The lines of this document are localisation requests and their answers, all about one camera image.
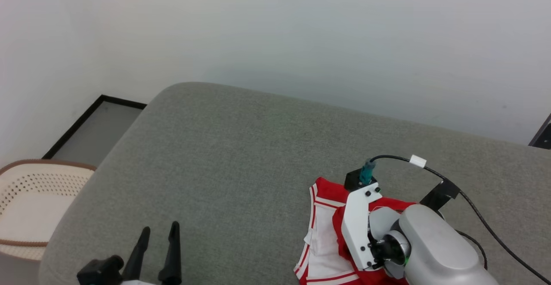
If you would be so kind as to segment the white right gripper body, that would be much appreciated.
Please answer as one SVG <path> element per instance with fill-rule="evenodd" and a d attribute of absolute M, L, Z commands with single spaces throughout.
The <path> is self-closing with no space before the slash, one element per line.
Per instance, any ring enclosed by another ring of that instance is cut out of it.
<path fill-rule="evenodd" d="M 374 256 L 368 244 L 369 205 L 382 198 L 378 183 L 349 193 L 343 214 L 342 234 L 352 260 L 360 271 L 372 271 Z"/>

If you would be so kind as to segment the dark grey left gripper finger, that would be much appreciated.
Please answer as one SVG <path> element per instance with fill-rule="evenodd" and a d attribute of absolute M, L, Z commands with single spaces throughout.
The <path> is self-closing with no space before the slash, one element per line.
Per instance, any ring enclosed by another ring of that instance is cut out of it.
<path fill-rule="evenodd" d="M 144 227 L 123 271 L 123 281 L 140 279 L 144 254 L 149 245 L 150 227 Z"/>
<path fill-rule="evenodd" d="M 182 283 L 180 225 L 173 221 L 168 236 L 169 248 L 164 267 L 158 279 L 162 285 L 180 285 Z"/>

